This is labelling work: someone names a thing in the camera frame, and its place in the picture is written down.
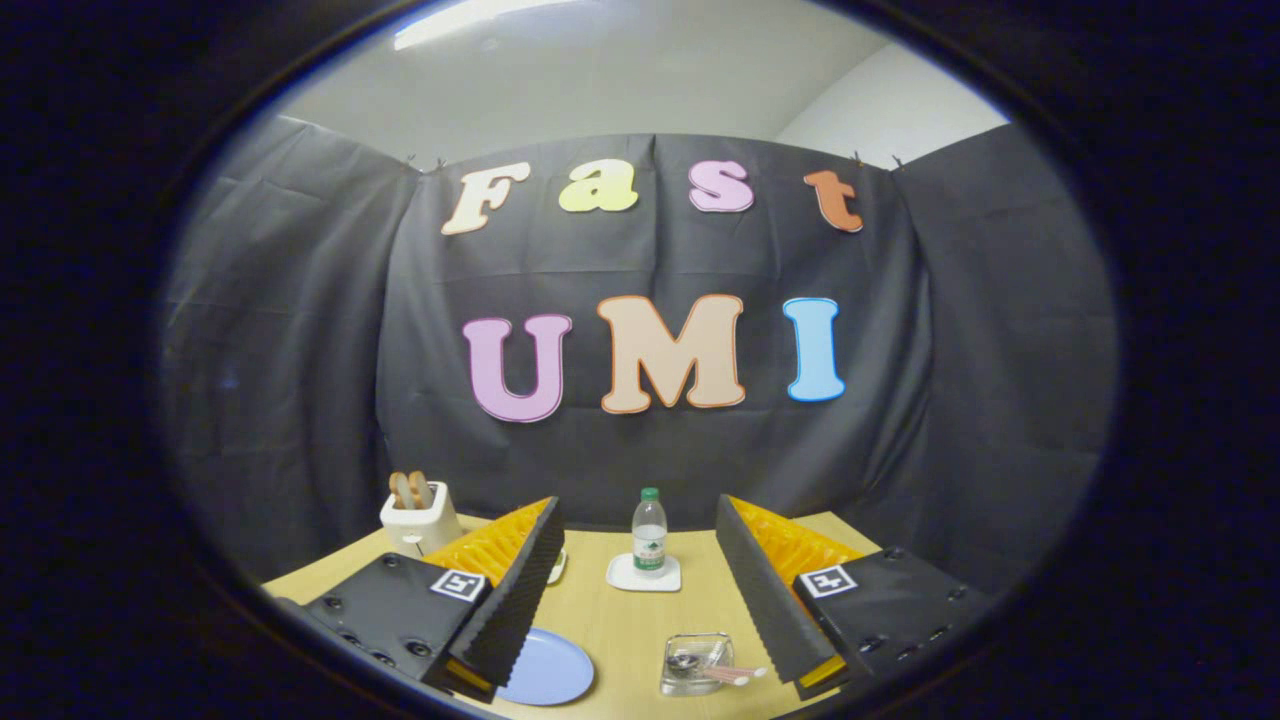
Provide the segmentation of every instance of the water bottle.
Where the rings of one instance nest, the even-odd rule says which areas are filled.
[[[640,505],[631,516],[631,560],[641,575],[660,575],[667,560],[667,514],[658,502],[658,488],[640,491]]]

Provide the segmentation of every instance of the white wall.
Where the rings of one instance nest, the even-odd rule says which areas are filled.
[[[1009,120],[986,100],[900,45],[863,60],[778,135],[777,141],[852,156],[881,168],[904,163]]]

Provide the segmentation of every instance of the blue letter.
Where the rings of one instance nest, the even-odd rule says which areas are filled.
[[[836,377],[836,345],[831,332],[840,305],[826,297],[796,297],[782,304],[782,314],[796,327],[796,361],[800,364],[787,395],[801,402],[844,395],[845,383]]]

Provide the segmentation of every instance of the wooden table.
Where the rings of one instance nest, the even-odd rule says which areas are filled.
[[[460,515],[467,530],[488,520]],[[879,547],[831,512],[796,521],[849,547],[872,553]],[[600,720],[625,717],[731,719],[774,717],[827,698],[831,693],[801,702],[795,687],[778,682],[737,592],[728,562],[713,530],[671,533],[667,552],[680,560],[680,592],[626,592],[604,582],[604,570],[614,556],[631,551],[630,533],[567,530],[564,574],[549,585],[538,606],[534,626],[577,643],[595,664],[595,683],[573,702],[532,707],[494,698],[484,705],[492,712],[517,720]],[[271,580],[264,585],[273,596],[300,603],[321,593],[390,551],[387,533],[379,529],[355,543]],[[764,665],[768,675],[746,687],[724,687],[699,697],[666,697],[658,691],[667,638],[680,633],[728,633],[736,664]]]

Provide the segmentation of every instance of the black backdrop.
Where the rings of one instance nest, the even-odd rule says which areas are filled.
[[[568,170],[599,158],[636,168],[636,205],[561,209]],[[690,204],[689,168],[705,159],[744,164],[749,210]],[[463,174],[522,160],[532,176],[485,227],[440,233]],[[819,169],[855,187],[860,232],[823,219],[803,182]],[[460,511],[485,516],[558,495],[577,527],[625,529],[645,486],[677,530],[709,528],[722,492],[787,515],[833,510],[1000,591],[1053,542],[1098,457],[1115,380],[1105,268],[1014,127],[893,173],[769,142],[612,136],[419,177],[276,118],[207,187],[168,291],[166,410],[193,509],[262,579],[376,529],[396,468],[449,482]],[[708,293],[742,299],[745,401],[602,410],[612,341],[596,304],[649,297],[678,333]],[[792,297],[840,305],[835,400],[787,395]],[[559,409],[527,424],[488,415],[462,325],[515,325],[506,379],[526,393],[521,328],[547,313],[573,319]]]

